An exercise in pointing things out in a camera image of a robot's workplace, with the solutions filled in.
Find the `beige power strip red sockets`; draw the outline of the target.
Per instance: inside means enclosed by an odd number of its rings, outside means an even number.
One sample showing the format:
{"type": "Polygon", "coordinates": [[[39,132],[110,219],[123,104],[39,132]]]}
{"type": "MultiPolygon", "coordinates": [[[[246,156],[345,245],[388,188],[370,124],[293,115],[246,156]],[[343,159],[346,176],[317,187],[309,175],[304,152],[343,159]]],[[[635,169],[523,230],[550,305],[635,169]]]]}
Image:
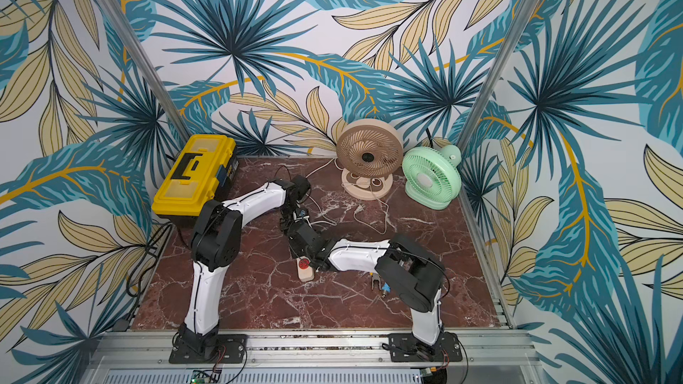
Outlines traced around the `beige power strip red sockets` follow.
{"type": "Polygon", "coordinates": [[[296,259],[297,275],[303,283],[311,282],[315,278],[315,270],[311,266],[311,262],[306,257],[299,257],[296,259]]]}

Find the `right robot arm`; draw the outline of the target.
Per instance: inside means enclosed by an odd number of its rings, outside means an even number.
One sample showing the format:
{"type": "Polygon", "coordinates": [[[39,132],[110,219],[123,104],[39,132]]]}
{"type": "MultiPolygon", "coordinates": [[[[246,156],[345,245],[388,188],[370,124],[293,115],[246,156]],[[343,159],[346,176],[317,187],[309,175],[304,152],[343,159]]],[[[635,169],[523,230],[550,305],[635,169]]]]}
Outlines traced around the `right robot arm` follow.
{"type": "Polygon", "coordinates": [[[377,275],[411,310],[412,341],[406,354],[432,356],[443,334],[440,304],[446,270],[413,238],[396,234],[379,242],[325,238],[306,220],[282,227],[292,254],[316,271],[357,271],[377,275]]]}

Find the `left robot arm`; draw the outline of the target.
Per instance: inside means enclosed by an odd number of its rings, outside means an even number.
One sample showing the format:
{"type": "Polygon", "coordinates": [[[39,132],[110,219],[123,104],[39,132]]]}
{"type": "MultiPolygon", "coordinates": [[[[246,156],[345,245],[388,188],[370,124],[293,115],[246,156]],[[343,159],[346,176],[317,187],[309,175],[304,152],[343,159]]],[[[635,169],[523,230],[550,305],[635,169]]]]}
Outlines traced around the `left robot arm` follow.
{"type": "Polygon", "coordinates": [[[295,210],[310,188],[309,181],[297,175],[290,181],[268,181],[241,197],[205,203],[190,244],[194,276],[190,307],[178,331],[183,347],[204,359],[213,354],[222,285],[229,265],[238,257],[243,228],[275,209],[286,219],[295,218],[295,210]]]}

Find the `beige desk fan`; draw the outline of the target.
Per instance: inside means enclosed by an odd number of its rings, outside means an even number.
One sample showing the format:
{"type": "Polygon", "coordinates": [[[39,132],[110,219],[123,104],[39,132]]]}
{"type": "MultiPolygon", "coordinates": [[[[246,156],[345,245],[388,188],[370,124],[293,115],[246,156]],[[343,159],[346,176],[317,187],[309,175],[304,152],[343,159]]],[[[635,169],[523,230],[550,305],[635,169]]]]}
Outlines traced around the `beige desk fan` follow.
{"type": "Polygon", "coordinates": [[[341,185],[352,197],[372,201],[392,188],[393,174],[400,168],[404,149],[398,131],[378,119],[348,124],[336,142],[341,185]]]}

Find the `green desk fan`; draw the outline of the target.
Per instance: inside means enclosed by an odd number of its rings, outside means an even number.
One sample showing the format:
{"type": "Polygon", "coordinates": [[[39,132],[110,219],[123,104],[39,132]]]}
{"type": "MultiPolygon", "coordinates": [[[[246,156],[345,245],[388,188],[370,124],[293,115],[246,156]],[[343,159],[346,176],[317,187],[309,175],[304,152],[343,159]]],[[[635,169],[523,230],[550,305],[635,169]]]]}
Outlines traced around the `green desk fan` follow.
{"type": "Polygon", "coordinates": [[[432,210],[446,209],[462,188],[457,170],[461,161],[461,151],[455,145],[446,145],[442,149],[410,149],[402,162],[407,195],[432,210]]]}

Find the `yellow black toolbox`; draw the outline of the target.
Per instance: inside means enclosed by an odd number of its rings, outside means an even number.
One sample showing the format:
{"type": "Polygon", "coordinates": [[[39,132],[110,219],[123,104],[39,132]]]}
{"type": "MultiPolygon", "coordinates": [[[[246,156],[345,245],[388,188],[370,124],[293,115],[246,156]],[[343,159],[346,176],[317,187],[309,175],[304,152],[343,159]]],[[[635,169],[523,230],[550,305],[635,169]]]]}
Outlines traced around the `yellow black toolbox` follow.
{"type": "Polygon", "coordinates": [[[180,228],[192,227],[205,203],[231,190],[238,170],[236,147],[226,135],[191,136],[154,197],[153,213],[180,228]]]}

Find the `yellow handled pliers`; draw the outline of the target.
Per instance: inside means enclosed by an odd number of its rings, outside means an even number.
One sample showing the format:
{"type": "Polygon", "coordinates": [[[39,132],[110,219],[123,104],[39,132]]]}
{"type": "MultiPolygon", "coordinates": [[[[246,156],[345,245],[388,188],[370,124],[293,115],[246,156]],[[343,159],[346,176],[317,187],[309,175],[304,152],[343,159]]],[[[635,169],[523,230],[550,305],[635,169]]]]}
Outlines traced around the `yellow handled pliers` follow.
{"type": "Polygon", "coordinates": [[[380,289],[382,288],[382,283],[381,283],[380,277],[375,273],[371,273],[370,278],[371,278],[371,283],[370,283],[371,290],[372,291],[380,291],[380,289]]]}

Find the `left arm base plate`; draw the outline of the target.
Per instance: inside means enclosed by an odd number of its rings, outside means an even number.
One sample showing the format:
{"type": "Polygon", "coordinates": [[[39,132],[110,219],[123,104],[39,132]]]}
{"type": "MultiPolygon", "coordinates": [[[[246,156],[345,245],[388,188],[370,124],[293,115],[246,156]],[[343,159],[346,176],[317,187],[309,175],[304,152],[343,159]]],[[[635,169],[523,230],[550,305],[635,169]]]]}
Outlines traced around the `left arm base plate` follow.
{"type": "Polygon", "coordinates": [[[245,334],[215,334],[199,338],[193,332],[173,343],[170,364],[240,364],[245,361],[245,334]]]}

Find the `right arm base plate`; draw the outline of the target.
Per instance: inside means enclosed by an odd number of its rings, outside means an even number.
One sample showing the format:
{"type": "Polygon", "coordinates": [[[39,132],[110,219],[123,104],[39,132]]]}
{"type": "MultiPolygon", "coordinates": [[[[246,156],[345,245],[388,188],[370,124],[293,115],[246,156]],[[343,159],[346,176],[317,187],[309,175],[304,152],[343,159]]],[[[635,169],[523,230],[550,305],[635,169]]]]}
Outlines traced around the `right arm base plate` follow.
{"type": "Polygon", "coordinates": [[[419,341],[413,334],[390,334],[382,348],[389,352],[393,363],[461,362],[462,345],[455,334],[443,332],[433,345],[419,341]]]}

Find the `aluminium front rail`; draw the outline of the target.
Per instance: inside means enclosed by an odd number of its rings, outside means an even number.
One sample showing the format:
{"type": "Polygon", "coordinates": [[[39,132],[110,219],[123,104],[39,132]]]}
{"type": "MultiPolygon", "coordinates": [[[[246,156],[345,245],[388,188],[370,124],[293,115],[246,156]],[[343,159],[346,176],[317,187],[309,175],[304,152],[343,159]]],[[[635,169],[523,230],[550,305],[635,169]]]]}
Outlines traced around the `aluminium front rail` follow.
{"type": "Polygon", "coordinates": [[[393,361],[391,331],[247,331],[242,359],[172,364],[171,332],[112,332],[92,355],[83,383],[547,383],[531,336],[521,330],[454,328],[457,355],[435,362],[393,361]]]}

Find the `left aluminium corner post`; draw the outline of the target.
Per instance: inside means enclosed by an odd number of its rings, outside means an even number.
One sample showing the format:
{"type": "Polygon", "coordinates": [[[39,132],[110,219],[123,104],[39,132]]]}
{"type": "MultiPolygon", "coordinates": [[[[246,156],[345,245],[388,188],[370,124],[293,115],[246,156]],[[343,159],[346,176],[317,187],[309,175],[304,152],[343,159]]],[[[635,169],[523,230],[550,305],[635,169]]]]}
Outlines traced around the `left aluminium corner post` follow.
{"type": "Polygon", "coordinates": [[[175,127],[181,142],[187,142],[190,138],[187,126],[183,123],[180,112],[174,105],[162,79],[158,76],[151,59],[144,51],[137,33],[127,18],[126,7],[133,0],[96,1],[99,3],[103,14],[110,22],[113,30],[120,38],[123,50],[147,81],[151,92],[155,95],[159,105],[163,108],[167,121],[175,127]]]}

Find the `aluminium corner post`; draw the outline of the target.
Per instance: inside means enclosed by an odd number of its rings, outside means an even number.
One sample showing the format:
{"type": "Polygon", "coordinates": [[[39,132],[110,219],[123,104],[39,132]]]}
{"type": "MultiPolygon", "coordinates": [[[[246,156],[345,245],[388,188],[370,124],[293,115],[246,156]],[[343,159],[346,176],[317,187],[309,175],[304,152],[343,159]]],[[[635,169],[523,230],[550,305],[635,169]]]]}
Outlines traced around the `aluminium corner post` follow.
{"type": "Polygon", "coordinates": [[[465,151],[470,138],[473,133],[476,132],[478,121],[481,119],[487,103],[493,95],[494,88],[503,72],[504,66],[512,56],[526,25],[528,25],[535,12],[535,6],[539,1],[540,0],[521,0],[519,12],[510,21],[510,27],[501,42],[496,59],[487,74],[486,80],[482,84],[478,97],[471,108],[471,113],[460,132],[457,146],[461,151],[465,151]]]}
{"type": "Polygon", "coordinates": [[[99,3],[103,14],[110,22],[113,30],[120,38],[123,50],[147,81],[151,92],[155,95],[159,105],[163,108],[167,121],[175,127],[181,142],[187,142],[190,138],[187,126],[183,123],[180,112],[174,105],[162,79],[158,76],[151,59],[144,51],[137,33],[127,18],[126,7],[133,0],[96,1],[99,3]]]}

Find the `right aluminium corner post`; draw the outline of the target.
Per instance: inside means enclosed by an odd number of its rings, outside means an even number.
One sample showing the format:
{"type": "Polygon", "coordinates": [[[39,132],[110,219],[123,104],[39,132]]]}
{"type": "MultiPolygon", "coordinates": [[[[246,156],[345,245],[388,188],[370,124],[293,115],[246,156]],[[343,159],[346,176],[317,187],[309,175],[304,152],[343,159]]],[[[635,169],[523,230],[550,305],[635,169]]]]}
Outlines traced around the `right aluminium corner post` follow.
{"type": "Polygon", "coordinates": [[[465,151],[470,138],[473,133],[476,132],[478,121],[481,119],[487,103],[493,95],[494,88],[503,72],[504,66],[512,56],[526,25],[528,25],[535,12],[535,6],[539,1],[540,0],[521,0],[519,12],[510,21],[510,27],[501,42],[496,59],[487,74],[486,80],[482,84],[478,97],[471,108],[471,113],[460,132],[457,146],[461,151],[465,151]]]}

